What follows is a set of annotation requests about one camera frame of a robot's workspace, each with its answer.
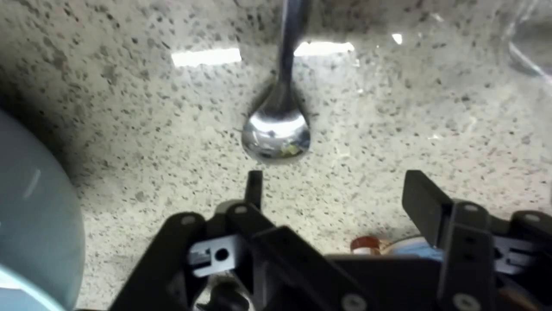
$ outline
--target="spoon handle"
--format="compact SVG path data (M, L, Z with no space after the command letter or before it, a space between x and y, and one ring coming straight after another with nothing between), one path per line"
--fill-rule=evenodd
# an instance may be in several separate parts
M301 36L306 0L282 0L277 82L291 82L293 49Z

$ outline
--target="spoon bowl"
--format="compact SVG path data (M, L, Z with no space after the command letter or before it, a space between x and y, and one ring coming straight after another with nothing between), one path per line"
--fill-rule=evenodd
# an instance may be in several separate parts
M294 108L293 96L272 89L265 101L286 99L291 108L258 108L253 112L241 134L246 153L258 160L289 160L303 155L310 146L310 129L303 113Z

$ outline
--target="speckled countertop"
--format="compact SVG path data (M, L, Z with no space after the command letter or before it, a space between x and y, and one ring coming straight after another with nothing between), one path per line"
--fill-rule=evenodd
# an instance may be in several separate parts
M296 163L244 155L272 74L279 1L1 0L0 94L55 151L86 224L79 305L106 307L162 220L205 215L265 170L265 212L320 250L412 232L417 167L507 215L548 208L550 87L507 65L510 0L313 1L294 80L312 124Z

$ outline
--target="metal spoon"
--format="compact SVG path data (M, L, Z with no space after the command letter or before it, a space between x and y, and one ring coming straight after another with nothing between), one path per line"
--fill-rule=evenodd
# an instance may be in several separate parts
M301 34L305 1L284 0L275 80L243 125L243 148L258 160L296 158L310 146L310 129L291 87L293 49Z

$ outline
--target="metal screw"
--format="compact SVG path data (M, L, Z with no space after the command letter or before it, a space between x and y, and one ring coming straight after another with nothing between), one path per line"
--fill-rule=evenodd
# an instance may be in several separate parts
M451 302L458 311L481 311L479 300L469 293L458 291L451 296Z
M539 220L538 213L524 213L522 217L527 220Z
M246 213L246 207L244 207L244 205L237 205L237 207L234 208L234 213Z
M193 217L193 215L184 215L184 217L179 219L179 222L181 222L181 224L194 222L194 217Z
M365 300L357 293L346 293L341 298L341 305L343 305L343 311L365 311Z
M479 210L479 207L476 207L476 205L463 205L463 208L465 208L467 212L477 212L477 210Z

